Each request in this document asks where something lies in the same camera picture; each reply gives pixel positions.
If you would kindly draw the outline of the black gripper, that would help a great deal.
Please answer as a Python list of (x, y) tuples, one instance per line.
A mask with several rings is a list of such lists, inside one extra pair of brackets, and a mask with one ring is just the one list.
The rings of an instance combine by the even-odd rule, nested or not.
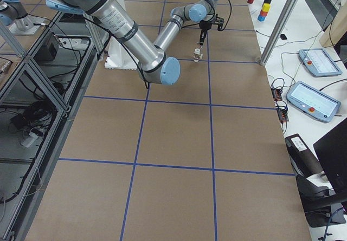
[(200, 47), (203, 47), (205, 38), (207, 36), (207, 32), (209, 29), (211, 29), (211, 27), (212, 27), (211, 21), (204, 21), (204, 20), (200, 21), (199, 28), (201, 29), (201, 32), (200, 32), (200, 39), (198, 42), (198, 45)]

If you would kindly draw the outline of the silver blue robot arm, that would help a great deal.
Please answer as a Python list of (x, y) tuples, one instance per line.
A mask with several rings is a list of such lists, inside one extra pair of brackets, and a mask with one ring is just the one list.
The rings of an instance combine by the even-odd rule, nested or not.
[(28, 16), (20, 0), (1, 0), (1, 23), (5, 26), (13, 24)]
[(69, 14), (95, 17), (137, 58), (138, 71), (144, 81), (173, 85), (179, 79), (181, 66), (176, 58), (166, 55), (166, 49), (186, 21), (215, 20), (217, 1), (199, 0), (194, 4), (174, 8), (170, 19), (154, 42), (144, 35), (117, 0), (46, 0), (46, 5)]

